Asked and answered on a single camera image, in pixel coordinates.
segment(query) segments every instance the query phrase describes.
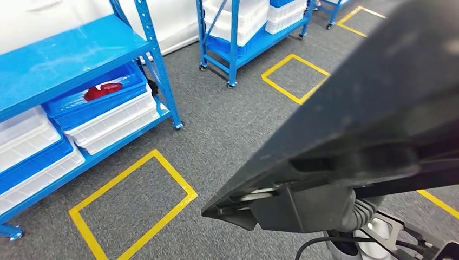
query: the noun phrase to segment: red object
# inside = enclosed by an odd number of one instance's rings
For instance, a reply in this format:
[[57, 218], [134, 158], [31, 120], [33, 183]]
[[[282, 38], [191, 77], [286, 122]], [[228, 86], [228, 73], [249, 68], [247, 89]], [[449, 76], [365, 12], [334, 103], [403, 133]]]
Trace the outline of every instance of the red object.
[[88, 92], [84, 95], [84, 99], [86, 101], [91, 101], [98, 99], [102, 96], [108, 95], [110, 93], [116, 92], [121, 89], [123, 84], [121, 83], [107, 83], [101, 84], [100, 90], [98, 90], [95, 86], [89, 87]]

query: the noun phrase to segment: black cable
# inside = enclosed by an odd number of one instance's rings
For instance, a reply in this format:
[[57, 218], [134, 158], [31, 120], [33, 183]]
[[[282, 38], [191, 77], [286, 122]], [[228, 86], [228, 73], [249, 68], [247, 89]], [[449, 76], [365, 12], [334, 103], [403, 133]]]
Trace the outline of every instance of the black cable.
[[[312, 240], [309, 240], [308, 242], [304, 243], [297, 252], [297, 255], [295, 256], [295, 260], [300, 260], [300, 257], [303, 253], [303, 251], [306, 249], [306, 247], [316, 244], [319, 242], [325, 242], [325, 241], [332, 241], [332, 242], [375, 242], [373, 238], [360, 238], [360, 237], [354, 237], [354, 238], [349, 238], [349, 237], [319, 237], [315, 238]], [[416, 252], [422, 254], [424, 252], [424, 248], [419, 245], [411, 244], [408, 242], [404, 241], [397, 241], [395, 243], [396, 245], [403, 246], [405, 248], [409, 248], [412, 250], [415, 250]]]
[[423, 254], [424, 251], [425, 251], [425, 248], [423, 248], [422, 246], [420, 245], [415, 245], [415, 244], [411, 244], [411, 243], [408, 243], [408, 242], [404, 242], [404, 241], [399, 241], [397, 240], [395, 242], [396, 245], [399, 245], [399, 246], [403, 246], [404, 248], [409, 248], [411, 250], [415, 250], [416, 252], [418, 252], [419, 254]]
[[373, 238], [360, 238], [360, 237], [354, 237], [354, 238], [349, 238], [349, 237], [319, 237], [315, 238], [312, 240], [309, 240], [308, 242], [304, 243], [300, 249], [298, 249], [297, 255], [295, 256], [295, 260], [300, 260], [300, 257], [303, 253], [303, 251], [306, 249], [306, 247], [316, 244], [319, 242], [325, 242], [325, 241], [333, 241], [333, 242], [374, 242], [375, 240]]

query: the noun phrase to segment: white wall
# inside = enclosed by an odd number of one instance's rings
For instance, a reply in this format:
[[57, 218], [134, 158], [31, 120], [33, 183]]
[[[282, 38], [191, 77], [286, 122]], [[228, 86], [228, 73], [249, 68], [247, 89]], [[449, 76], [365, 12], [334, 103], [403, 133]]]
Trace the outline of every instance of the white wall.
[[[145, 37], [133, 1], [120, 4], [134, 30]], [[148, 0], [148, 6], [163, 54], [196, 41], [195, 0]], [[108, 0], [0, 0], [0, 54], [112, 13]]]

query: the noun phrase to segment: shelving unit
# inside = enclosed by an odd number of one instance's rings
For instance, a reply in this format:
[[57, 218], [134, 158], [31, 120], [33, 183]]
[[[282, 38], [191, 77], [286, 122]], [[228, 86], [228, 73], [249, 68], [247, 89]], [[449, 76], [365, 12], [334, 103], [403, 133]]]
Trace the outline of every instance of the shelving unit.
[[330, 14], [329, 23], [326, 26], [327, 30], [330, 30], [332, 26], [335, 24], [335, 17], [338, 11], [348, 5], [352, 0], [337, 0], [336, 2], [330, 0], [320, 0], [322, 3], [325, 3], [332, 7], [332, 9], [325, 8], [323, 5], [319, 7], [319, 10], [322, 10], [328, 14]]
[[[174, 128], [182, 128], [147, 3], [145, 0], [134, 2], [147, 41], [129, 26], [119, 2], [110, 0], [113, 15], [0, 55], [3, 86], [0, 122], [136, 60], [139, 56], [147, 61], [147, 67], [164, 97], [164, 101], [161, 101], [155, 96], [160, 114], [158, 119], [95, 155], [83, 151], [86, 161], [82, 165], [1, 214], [0, 236], [19, 239], [22, 236], [21, 228], [6, 224], [7, 221], [165, 119], [172, 118]], [[152, 55], [153, 64], [146, 58], [146, 53]]]
[[[204, 15], [205, 12], [202, 7], [202, 0], [196, 0], [196, 7], [198, 10], [198, 28], [199, 28], [199, 48], [201, 51], [201, 62], [200, 62], [200, 69], [205, 70], [208, 67], [208, 62], [214, 64], [219, 69], [223, 70], [229, 75], [229, 79], [226, 83], [228, 88], [233, 88], [236, 86], [236, 73], [237, 70], [248, 63], [249, 61], [256, 58], [258, 55], [266, 51], [267, 49], [271, 48], [272, 46], [276, 45], [281, 40], [285, 39], [290, 35], [293, 31], [298, 29], [299, 27], [303, 26], [301, 33], [299, 34], [299, 39], [302, 40], [303, 37], [306, 35], [307, 24], [309, 19], [312, 15], [312, 7], [315, 1], [311, 1], [309, 3], [308, 11], [305, 12], [305, 16], [302, 20], [296, 22], [295, 24], [287, 27], [286, 29], [278, 32], [277, 34], [269, 34], [265, 31], [265, 26], [260, 29], [257, 34], [255, 34], [247, 44], [251, 44], [252, 48], [247, 51], [242, 57], [237, 56], [237, 41], [238, 41], [238, 10], [239, 10], [239, 1], [240, 0], [229, 0], [232, 1], [231, 5], [231, 41], [230, 41], [230, 53], [225, 53], [218, 50], [213, 50], [209, 48], [207, 44], [207, 39], [217, 21], [224, 5], [226, 4], [227, 0], [223, 0], [220, 6], [219, 12], [215, 16], [212, 25], [209, 28], [209, 31], [206, 32], [206, 26], [204, 22]], [[221, 62], [217, 61], [214, 57], [212, 57], [208, 51], [213, 52], [216, 56], [224, 59], [228, 62], [228, 66], [222, 64]]]

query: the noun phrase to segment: yellow tape line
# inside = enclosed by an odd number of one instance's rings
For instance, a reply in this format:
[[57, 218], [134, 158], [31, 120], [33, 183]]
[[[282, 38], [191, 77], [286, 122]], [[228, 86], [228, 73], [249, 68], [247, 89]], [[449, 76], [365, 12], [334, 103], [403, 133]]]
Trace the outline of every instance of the yellow tape line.
[[341, 24], [347, 22], [352, 16], [356, 15], [356, 13], [360, 12], [361, 10], [363, 10], [363, 7], [359, 5], [354, 10], [352, 10], [350, 13], [348, 13], [346, 16], [344, 16], [341, 20], [339, 20], [336, 23], [336, 25], [341, 25]]
[[170, 210], [158, 223], [153, 225], [153, 227], [148, 230], [139, 240], [137, 240], [128, 250], [126, 250], [118, 259], [126, 260], [130, 259], [139, 251], [142, 246], [144, 246], [150, 239], [152, 239], [167, 223], [169, 223], [177, 214], [182, 211], [193, 199], [195, 199], [198, 194], [193, 190], [193, 188], [184, 180], [184, 178], [175, 170], [175, 168], [162, 156], [162, 154], [154, 149], [149, 152], [147, 155], [142, 157], [140, 160], [136, 161], [134, 164], [129, 166], [126, 170], [120, 173], [118, 176], [113, 178], [111, 181], [103, 185], [100, 189], [95, 191], [93, 194], [88, 196], [82, 202], [78, 203], [72, 209], [69, 210], [69, 215], [75, 223], [77, 229], [81, 233], [84, 241], [88, 244], [89, 249], [93, 253], [94, 257], [97, 260], [106, 260], [107, 255], [103, 252], [100, 244], [97, 242], [96, 238], [89, 230], [88, 225], [84, 222], [80, 211], [93, 202], [98, 197], [102, 196], [113, 186], [121, 182], [129, 174], [134, 172], [137, 168], [142, 166], [148, 160], [155, 157], [159, 163], [166, 169], [166, 171], [174, 178], [174, 180], [182, 187], [183, 190], [187, 193], [185, 198], [179, 202], [172, 210]]
[[[313, 68], [315, 70], [317, 70], [318, 72], [320, 72], [320, 73], [322, 73], [322, 74], [324, 74], [326, 76], [326, 78], [321, 80], [317, 85], [315, 85], [311, 90], [309, 90], [302, 98], [296, 97], [295, 95], [293, 95], [292, 93], [286, 91], [283, 87], [279, 86], [274, 81], [272, 81], [272, 80], [270, 80], [268, 78], [274, 71], [276, 71], [277, 69], [279, 69], [280, 67], [285, 65], [291, 59], [296, 59], [299, 62], [301, 62], [301, 63], [303, 63], [303, 64], [305, 64], [305, 65], [307, 65], [307, 66], [309, 66], [309, 67], [311, 67], [311, 68]], [[271, 67], [267, 71], [263, 72], [263, 74], [261, 75], [261, 79], [263, 81], [265, 81], [266, 83], [268, 83], [271, 87], [275, 88], [277, 91], [279, 91], [282, 94], [286, 95], [289, 99], [293, 100], [295, 103], [297, 103], [299, 105], [302, 105], [310, 96], [312, 96], [312, 94], [314, 94], [314, 92], [316, 92], [316, 90], [328, 79], [329, 76], [330, 76], [330, 73], [328, 73], [325, 70], [317, 67], [316, 65], [312, 64], [311, 62], [301, 58], [300, 56], [298, 56], [296, 54], [290, 54], [287, 57], [283, 58], [278, 63], [276, 63], [273, 67]]]
[[456, 217], [457, 219], [459, 219], [459, 212], [457, 212], [455, 209], [450, 207], [445, 202], [437, 199], [435, 196], [433, 196], [432, 194], [430, 194], [426, 190], [419, 190], [417, 192], [419, 192], [419, 194], [421, 194], [422, 196], [426, 197], [426, 199], [430, 200], [431, 202], [433, 202], [434, 204], [436, 204], [437, 206], [442, 208], [447, 213], [449, 213], [449, 214], [453, 215], [454, 217]]
[[364, 10], [365, 12], [368, 12], [369, 14], [378, 16], [378, 17], [380, 17], [380, 18], [384, 18], [384, 19], [386, 18], [384, 15], [382, 15], [382, 14], [380, 14], [380, 13], [377, 13], [377, 12], [372, 11], [372, 10], [370, 10], [370, 9], [364, 8], [364, 7], [362, 7], [362, 6], [358, 6], [358, 7], [356, 7], [354, 10], [352, 10], [350, 13], [348, 13], [346, 16], [344, 16], [341, 20], [339, 20], [339, 21], [336, 23], [336, 25], [337, 25], [337, 26], [340, 26], [340, 27], [342, 27], [342, 28], [344, 28], [344, 29], [346, 29], [346, 30], [348, 30], [348, 31], [351, 31], [351, 32], [353, 32], [353, 33], [355, 33], [355, 34], [358, 34], [358, 35], [360, 35], [360, 36], [362, 36], [362, 37], [367, 38], [368, 36], [367, 36], [366, 34], [364, 34], [363, 32], [358, 31], [358, 30], [356, 30], [356, 29], [354, 29], [354, 28], [350, 28], [350, 27], [347, 26], [347, 25], [344, 25], [344, 23], [347, 22], [352, 16], [356, 15], [356, 13], [358, 13], [358, 12], [360, 12], [360, 11], [362, 11], [362, 10]]

